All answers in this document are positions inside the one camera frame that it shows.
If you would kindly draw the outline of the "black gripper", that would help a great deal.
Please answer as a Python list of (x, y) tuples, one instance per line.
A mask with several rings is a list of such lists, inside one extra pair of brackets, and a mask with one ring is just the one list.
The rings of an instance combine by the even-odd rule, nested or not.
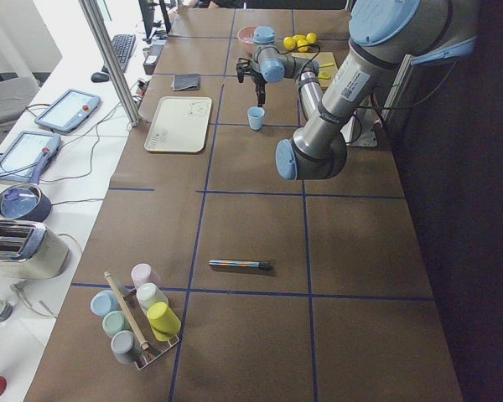
[(255, 72), (253, 74), (252, 80), (255, 84), (256, 95), (257, 95), (257, 107), (263, 107), (265, 104), (266, 94), (265, 94), (265, 85), (266, 81), (264, 80), (261, 73)]

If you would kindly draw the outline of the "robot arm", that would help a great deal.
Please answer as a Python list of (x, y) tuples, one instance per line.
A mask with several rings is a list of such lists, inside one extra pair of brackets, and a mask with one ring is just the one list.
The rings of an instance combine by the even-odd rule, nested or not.
[(238, 76), (251, 75), (260, 105), (265, 84), (295, 80), (307, 118), (305, 126), (277, 145), (279, 175), (287, 180), (337, 175), (347, 158), (341, 129), (379, 78), (408, 54), (414, 64), (445, 64), (472, 53), (479, 14), (478, 1), (356, 2), (349, 21), (349, 53), (326, 91), (320, 89), (316, 62), (282, 54), (273, 29), (257, 27), (252, 59), (238, 66)]

